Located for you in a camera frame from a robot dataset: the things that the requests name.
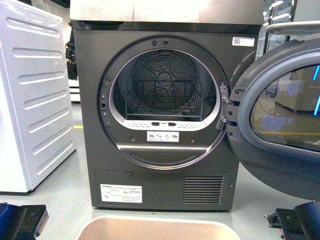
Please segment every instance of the ventilation grille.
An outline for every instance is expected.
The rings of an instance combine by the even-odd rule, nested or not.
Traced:
[[[185,177],[184,204],[219,204],[224,185],[223,176]]]

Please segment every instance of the warning label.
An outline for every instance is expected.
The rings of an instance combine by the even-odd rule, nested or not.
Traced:
[[[255,39],[253,37],[239,37],[234,36],[232,39],[233,46],[253,47],[255,45]]]
[[[179,142],[178,131],[147,131],[148,142]]]
[[[142,203],[142,186],[100,184],[103,202]]]

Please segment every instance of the beige basket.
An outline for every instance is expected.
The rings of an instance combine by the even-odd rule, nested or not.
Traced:
[[[227,225],[215,221],[101,216],[77,240],[240,240]]]

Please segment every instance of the dryer door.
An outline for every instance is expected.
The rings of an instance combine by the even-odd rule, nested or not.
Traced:
[[[283,193],[320,200],[320,39],[289,41],[259,58],[225,100],[241,163]]]

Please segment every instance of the shiny floor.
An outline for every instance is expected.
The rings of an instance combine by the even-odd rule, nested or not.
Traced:
[[[264,215],[272,214],[276,208],[293,209],[310,202],[272,189],[240,165],[230,212],[95,209],[91,206],[83,129],[77,127],[82,126],[80,104],[73,104],[72,110],[77,151],[28,196],[0,195],[0,202],[13,205],[46,205],[49,220],[37,240],[75,240],[87,222],[103,215],[215,221],[231,227],[241,240],[281,240],[280,231],[268,228]]]

